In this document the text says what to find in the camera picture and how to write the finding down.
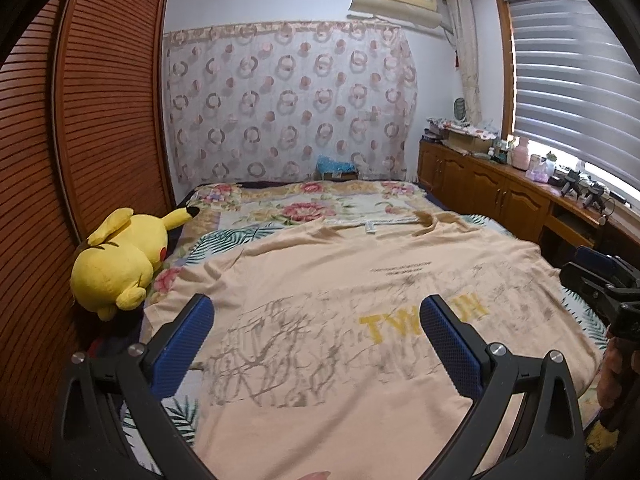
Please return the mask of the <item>person's right hand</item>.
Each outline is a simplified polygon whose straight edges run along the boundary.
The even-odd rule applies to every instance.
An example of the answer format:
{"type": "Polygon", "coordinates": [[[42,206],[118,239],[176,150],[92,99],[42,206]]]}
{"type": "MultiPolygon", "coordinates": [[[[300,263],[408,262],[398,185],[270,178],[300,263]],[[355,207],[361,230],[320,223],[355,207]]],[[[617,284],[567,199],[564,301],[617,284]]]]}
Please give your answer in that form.
{"type": "Polygon", "coordinates": [[[597,399],[601,408],[612,408],[622,393],[620,374],[625,370],[625,353],[620,348],[620,340],[608,340],[597,385],[597,399]]]}

